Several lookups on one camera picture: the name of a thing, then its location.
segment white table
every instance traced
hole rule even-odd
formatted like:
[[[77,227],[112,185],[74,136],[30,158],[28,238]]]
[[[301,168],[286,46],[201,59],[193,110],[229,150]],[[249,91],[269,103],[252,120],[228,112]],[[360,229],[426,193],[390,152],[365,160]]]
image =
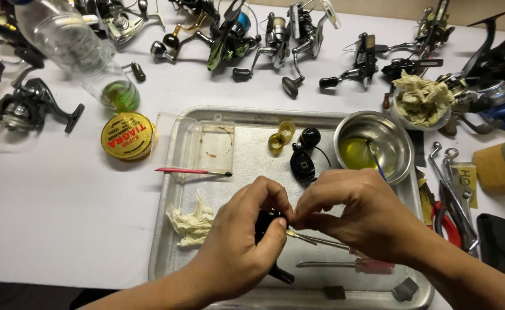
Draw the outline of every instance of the white table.
[[[166,30],[171,32],[184,17],[176,16],[168,2],[159,1]],[[286,16],[285,8],[252,8],[260,20],[270,11]],[[311,14],[314,22],[321,17],[319,11]],[[344,81],[334,95],[321,94],[318,81],[352,67],[353,53],[342,52],[342,48],[360,33],[375,34],[379,44],[395,45],[412,40],[416,23],[347,14],[339,14],[339,18],[343,25],[339,30],[325,24],[325,40],[317,59],[301,56],[299,66],[306,80],[296,100],[281,87],[283,76],[297,77],[290,59],[274,72],[269,59],[261,56],[253,79],[244,83],[233,81],[232,67],[210,73],[205,64],[208,48],[199,41],[185,46],[176,65],[155,63],[149,47],[165,32],[154,24],[121,48],[115,60],[122,65],[136,61],[142,66],[147,80],[137,86],[142,98],[138,111],[152,121],[159,111],[180,114],[200,104],[350,113],[380,110],[389,87],[380,73],[368,92],[359,82]],[[254,24],[251,33],[255,33]],[[457,27],[441,51],[444,66],[431,68],[426,78],[434,80],[440,74],[460,71],[485,36],[483,29]],[[504,38],[505,32],[498,32],[496,42]],[[254,53],[237,66],[249,68]],[[390,59],[408,55],[395,52],[386,59],[379,57],[378,64],[382,68]],[[15,59],[8,47],[0,46],[0,56]],[[9,81],[16,76],[13,67],[6,68],[1,94],[12,91]],[[111,114],[51,62],[30,77],[46,81],[64,110],[73,111],[80,102],[85,110],[69,136],[63,132],[65,125],[48,116],[32,147],[17,154],[0,153],[0,281],[98,288],[128,288],[145,282],[161,174],[153,172],[147,160],[130,164],[105,154],[99,136]],[[476,136],[462,126],[457,136],[449,139],[430,132],[425,135],[427,154],[436,140],[444,149],[459,149],[457,161],[470,161],[472,152],[504,142],[505,133]],[[434,172],[430,166],[423,171],[435,190]],[[479,209],[472,210],[474,219],[482,212],[505,218],[505,196],[488,197],[479,189],[478,202]],[[449,305],[436,294],[431,308]]]

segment metal tray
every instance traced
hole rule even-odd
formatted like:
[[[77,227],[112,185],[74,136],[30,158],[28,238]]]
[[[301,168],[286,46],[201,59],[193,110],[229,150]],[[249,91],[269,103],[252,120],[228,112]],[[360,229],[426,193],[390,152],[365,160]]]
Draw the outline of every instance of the metal tray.
[[[238,189],[254,181],[259,175],[276,180],[287,190],[290,203],[295,206],[305,188],[290,172],[289,160],[292,155],[290,145],[284,147],[281,154],[273,157],[268,149],[267,140],[277,132],[278,125],[284,120],[290,120],[297,126],[293,139],[297,139],[306,127],[315,127],[321,132],[321,142],[318,147],[325,151],[332,167],[339,168],[338,160],[333,151],[333,135],[340,121],[348,113],[320,113],[285,111],[254,108],[231,108],[223,106],[195,106],[184,111],[181,116],[201,120],[212,120],[220,114],[222,121],[235,122],[235,145],[232,178],[197,179],[197,176],[182,178],[181,174],[164,174],[160,195],[159,211],[151,257],[149,259],[148,276],[156,280],[176,271],[187,264],[198,248],[179,248],[176,243],[181,236],[176,234],[165,216],[165,208],[169,203],[180,207],[183,214],[193,212],[195,193],[201,193],[207,206],[215,213],[225,204]],[[186,143],[194,143],[182,139],[178,130],[173,130],[170,136],[167,164],[181,160],[181,156],[196,156],[185,154]],[[316,175],[328,169],[328,164],[321,152],[314,150],[312,160],[316,166]],[[415,173],[412,173],[401,183],[393,186],[408,208],[422,219],[421,204]],[[331,213],[340,215],[344,206],[335,206]],[[312,236],[321,236],[318,232],[305,230]],[[396,265],[391,275],[373,275],[357,273],[352,268],[302,268],[295,264],[301,261],[353,261],[356,258],[347,251],[327,247],[314,246],[295,238],[288,238],[283,253],[278,259],[279,267],[289,271],[296,277],[295,283],[286,285],[267,276],[254,290],[244,296],[230,301],[219,302],[209,306],[209,309],[418,309],[427,307],[434,296],[434,288],[424,276],[411,268]],[[412,278],[419,289],[412,301],[398,302],[392,295],[392,289],[407,277]],[[325,286],[343,286],[346,299],[329,300],[322,292]]]

